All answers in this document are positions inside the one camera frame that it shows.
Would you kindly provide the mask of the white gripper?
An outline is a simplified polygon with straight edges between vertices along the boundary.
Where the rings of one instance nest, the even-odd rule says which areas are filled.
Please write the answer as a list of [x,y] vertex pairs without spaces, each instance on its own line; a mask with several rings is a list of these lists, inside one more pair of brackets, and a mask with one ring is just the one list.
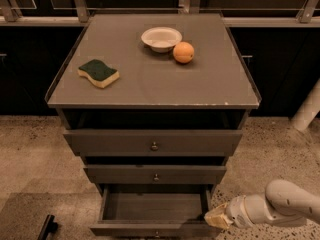
[[235,197],[228,204],[221,204],[208,211],[204,219],[209,226],[220,229],[228,229],[232,224],[238,228],[253,226],[245,208],[245,196]]

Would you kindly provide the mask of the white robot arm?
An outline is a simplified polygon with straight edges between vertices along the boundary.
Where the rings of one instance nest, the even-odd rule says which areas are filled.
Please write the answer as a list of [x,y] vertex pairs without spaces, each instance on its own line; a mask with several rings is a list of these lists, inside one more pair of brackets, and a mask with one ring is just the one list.
[[220,229],[247,229],[257,224],[300,227],[307,220],[320,223],[320,197],[277,179],[269,182],[263,193],[237,196],[208,211],[204,219]]

